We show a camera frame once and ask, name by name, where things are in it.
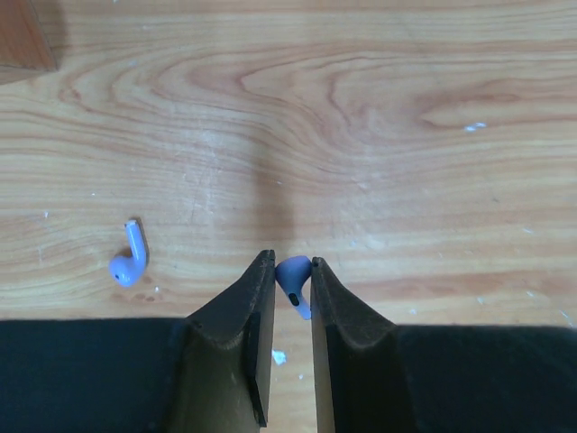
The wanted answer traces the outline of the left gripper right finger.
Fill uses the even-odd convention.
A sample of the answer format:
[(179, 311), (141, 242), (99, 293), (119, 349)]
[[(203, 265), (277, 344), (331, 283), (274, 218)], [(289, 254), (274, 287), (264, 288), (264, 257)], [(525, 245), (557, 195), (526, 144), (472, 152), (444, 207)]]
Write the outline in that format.
[(321, 432), (573, 432), (576, 333), (400, 325), (312, 262)]

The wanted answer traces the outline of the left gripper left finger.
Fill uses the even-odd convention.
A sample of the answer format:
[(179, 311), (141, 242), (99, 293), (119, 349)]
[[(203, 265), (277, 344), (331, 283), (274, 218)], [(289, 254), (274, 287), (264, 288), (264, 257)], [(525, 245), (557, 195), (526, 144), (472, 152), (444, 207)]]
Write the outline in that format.
[(275, 253), (184, 318), (1, 324), (4, 432), (257, 432), (268, 422)]

